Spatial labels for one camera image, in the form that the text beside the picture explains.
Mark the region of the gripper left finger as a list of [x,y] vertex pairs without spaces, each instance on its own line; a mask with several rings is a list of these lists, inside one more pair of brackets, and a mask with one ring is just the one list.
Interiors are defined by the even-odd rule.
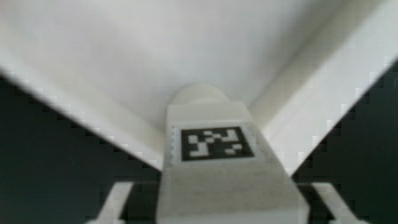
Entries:
[[120,215],[124,211],[131,188],[131,182],[113,183],[97,216],[92,220],[85,222],[85,224],[126,224],[126,221],[120,219]]

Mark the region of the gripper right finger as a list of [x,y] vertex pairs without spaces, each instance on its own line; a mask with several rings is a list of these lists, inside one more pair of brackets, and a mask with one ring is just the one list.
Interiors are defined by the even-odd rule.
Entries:
[[334,216],[328,224],[367,224],[367,222],[357,218],[332,184],[314,182],[312,188]]

